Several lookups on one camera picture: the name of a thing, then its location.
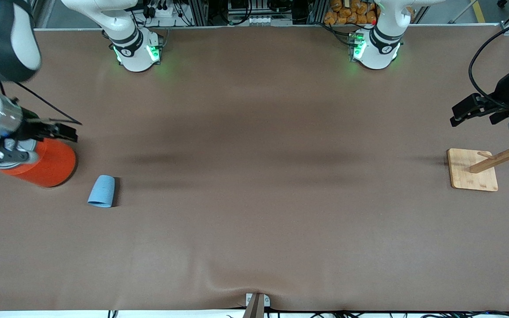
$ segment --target green led light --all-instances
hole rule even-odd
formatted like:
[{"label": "green led light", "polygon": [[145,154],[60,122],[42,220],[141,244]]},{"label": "green led light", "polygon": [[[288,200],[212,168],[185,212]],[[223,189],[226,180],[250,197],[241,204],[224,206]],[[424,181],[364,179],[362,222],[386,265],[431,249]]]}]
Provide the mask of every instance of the green led light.
[{"label": "green led light", "polygon": [[360,59],[362,57],[362,53],[364,53],[364,49],[366,49],[366,41],[362,40],[359,45],[355,48],[354,57]]},{"label": "green led light", "polygon": [[147,45],[147,51],[153,61],[158,61],[158,49],[156,47]]},{"label": "green led light", "polygon": [[115,46],[113,47],[113,51],[115,51],[115,55],[117,56],[117,60],[119,61],[119,63],[121,63],[121,57],[119,56],[119,52],[117,51]]},{"label": "green led light", "polygon": [[392,56],[392,60],[396,58],[396,56],[398,56],[398,49],[400,48],[400,43],[398,43],[398,45],[396,46],[396,48],[394,49],[394,55]]}]

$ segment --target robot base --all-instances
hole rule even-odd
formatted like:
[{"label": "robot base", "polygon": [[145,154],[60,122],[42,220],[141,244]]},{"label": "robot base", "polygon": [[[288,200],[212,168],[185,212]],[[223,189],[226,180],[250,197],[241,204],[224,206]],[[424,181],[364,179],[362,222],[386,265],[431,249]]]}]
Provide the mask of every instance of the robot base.
[{"label": "robot base", "polygon": [[479,191],[498,191],[498,181],[495,169],[492,167],[480,173],[471,173],[469,168],[486,158],[479,155],[480,151],[451,148],[447,151],[449,160],[449,174],[451,186],[455,189],[469,189]]},{"label": "robot base", "polygon": [[349,43],[355,47],[349,48],[351,61],[359,61],[362,65],[373,70],[381,70],[396,58],[400,44],[388,54],[381,54],[370,42],[370,30],[358,30],[350,36]]},{"label": "robot base", "polygon": [[154,64],[160,64],[160,59],[162,57],[164,37],[159,36],[147,28],[139,28],[139,30],[143,32],[144,39],[143,44],[135,51],[134,56],[125,57],[116,51],[119,65],[125,66],[125,68],[131,72],[146,71]]}]

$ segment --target yellow floor line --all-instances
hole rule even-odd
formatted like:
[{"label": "yellow floor line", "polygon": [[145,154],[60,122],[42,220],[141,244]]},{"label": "yellow floor line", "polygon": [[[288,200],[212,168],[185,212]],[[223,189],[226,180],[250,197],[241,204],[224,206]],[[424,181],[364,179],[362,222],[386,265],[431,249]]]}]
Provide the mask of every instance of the yellow floor line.
[{"label": "yellow floor line", "polygon": [[486,20],[484,19],[484,16],[482,15],[482,10],[480,9],[480,4],[478,1],[476,1],[476,3],[472,5],[472,9],[475,11],[476,20],[479,23],[485,23]]}]

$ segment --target metal bracket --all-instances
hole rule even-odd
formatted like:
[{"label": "metal bracket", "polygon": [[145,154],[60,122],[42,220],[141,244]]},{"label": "metal bracket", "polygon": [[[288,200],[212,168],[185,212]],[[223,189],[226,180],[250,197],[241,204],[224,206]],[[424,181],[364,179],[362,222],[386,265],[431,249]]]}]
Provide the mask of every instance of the metal bracket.
[{"label": "metal bracket", "polygon": [[267,303],[270,307],[270,298],[265,294],[247,294],[247,309],[243,318],[264,318],[264,307]]},{"label": "metal bracket", "polygon": [[[253,294],[247,294],[245,306],[249,305],[249,303],[251,302],[252,296],[253,296]],[[270,297],[266,296],[265,294],[263,294],[262,296],[264,296],[264,306],[270,307]]]},{"label": "metal bracket", "polygon": [[[506,28],[505,23],[503,21],[500,21],[500,27],[502,30]],[[509,30],[507,30],[504,35],[509,36]]]}]

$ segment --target cable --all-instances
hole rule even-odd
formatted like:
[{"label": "cable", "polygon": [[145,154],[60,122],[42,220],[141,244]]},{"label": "cable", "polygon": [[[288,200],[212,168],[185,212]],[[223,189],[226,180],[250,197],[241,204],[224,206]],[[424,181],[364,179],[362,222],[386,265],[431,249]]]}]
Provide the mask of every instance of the cable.
[{"label": "cable", "polygon": [[365,28],[364,26],[361,26],[360,24],[351,23],[351,22],[349,22],[348,24],[351,24],[352,26],[356,26],[356,27],[358,27],[359,29],[363,29],[363,30],[373,30],[373,29],[374,29],[374,27],[371,27],[371,28]]},{"label": "cable", "polygon": [[137,20],[137,17],[135,16],[135,12],[131,11],[131,14],[133,15],[133,20],[135,21],[136,25],[139,25],[139,23],[143,26],[145,25],[145,23],[142,20]]},{"label": "cable", "polygon": [[325,30],[327,30],[327,31],[329,31],[331,33],[335,33],[335,34],[339,34],[339,35],[344,35],[344,36],[349,36],[349,33],[333,30],[333,27],[327,26],[326,24],[323,24],[321,22],[317,22],[317,21],[316,22],[310,22],[310,24],[317,24],[318,26],[322,26],[323,28],[325,28]]},{"label": "cable", "polygon": [[329,27],[329,26],[326,26],[325,24],[321,23],[321,22],[311,22],[310,24],[317,24],[319,26],[322,26],[325,28],[325,30],[331,32],[335,38],[337,40],[339,40],[339,42],[341,42],[342,44],[345,44],[347,46],[356,46],[354,44],[350,44],[349,42],[346,42],[345,40],[343,40],[342,38],[340,38],[339,36],[349,36],[348,33],[345,33],[345,32],[339,32],[339,31],[336,31],[336,30],[333,30],[333,28]]},{"label": "cable", "polygon": [[225,22],[225,24],[228,24],[229,26],[237,26],[238,24],[246,22],[250,18],[251,14],[253,12],[253,6],[251,4],[251,0],[246,0],[247,5],[245,6],[245,16],[239,22],[232,22],[224,17],[223,12],[221,10],[221,8],[222,8],[221,3],[225,2],[225,1],[226,0],[220,0],[219,7],[218,7],[218,12],[221,17],[221,20],[223,20]]},{"label": "cable", "polygon": [[0,91],[1,91],[1,94],[2,94],[3,96],[7,96],[7,95],[5,94],[4,83],[2,83],[1,81],[0,81]]},{"label": "cable", "polygon": [[161,48],[164,48],[166,44],[168,44],[168,37],[170,36],[170,28],[168,28],[168,31],[166,31],[166,36],[164,37],[164,42],[162,42]]},{"label": "cable", "polygon": [[186,12],[185,12],[184,8],[182,8],[182,3],[180,2],[180,0],[174,0],[174,8],[176,9],[176,12],[178,12],[178,16],[182,19],[182,21],[184,21],[186,26],[192,27],[193,24],[190,20],[188,20],[188,17],[186,16]]},{"label": "cable", "polygon": [[503,312],[503,311],[499,311],[499,310],[486,310],[486,311],[481,311],[481,312],[477,312],[474,314],[465,314],[464,317],[471,318],[474,316],[479,316],[479,314],[500,314],[502,316],[509,316],[509,312]]},{"label": "cable", "polygon": [[491,43],[495,38],[501,36],[502,34],[505,34],[506,32],[509,31],[509,27],[505,28],[504,30],[501,30],[500,32],[498,32],[497,34],[493,35],[491,38],[489,38],[486,42],[484,42],[484,44],[479,48],[479,50],[475,53],[475,56],[472,58],[471,60],[471,64],[469,64],[468,66],[468,78],[471,80],[471,83],[472,85],[475,87],[475,89],[477,90],[477,92],[479,92],[482,96],[484,96],[486,99],[488,99],[490,102],[493,102],[495,103],[496,105],[500,106],[501,108],[503,109],[506,109],[506,110],[509,110],[509,106],[504,104],[504,103],[500,103],[498,101],[496,101],[495,99],[493,99],[492,97],[490,97],[490,95],[488,95],[486,92],[484,92],[482,90],[482,88],[480,88],[480,86],[476,83],[475,81],[475,77],[472,75],[472,67],[473,65],[475,64],[475,61],[476,59],[479,57],[480,53],[482,52],[482,50],[484,48],[486,48],[487,45],[489,45],[489,43]]},{"label": "cable", "polygon": [[62,115],[64,115],[64,117],[67,117],[69,120],[72,121],[72,123],[75,123],[77,125],[81,125],[81,123],[79,121],[77,121],[74,117],[71,117],[70,115],[66,114],[65,112],[63,112],[62,110],[60,110],[58,107],[52,105],[50,102],[48,102],[46,99],[42,98],[39,94],[31,91],[28,87],[26,87],[25,85],[22,85],[21,83],[19,83],[18,81],[15,81],[14,82],[15,84],[17,84],[18,86],[20,86],[22,89],[24,89],[25,91],[31,93],[32,95],[34,95],[35,97],[37,97],[38,99],[40,99],[42,102],[46,103],[46,105],[50,106],[50,108],[58,111],[59,113],[61,113]]}]

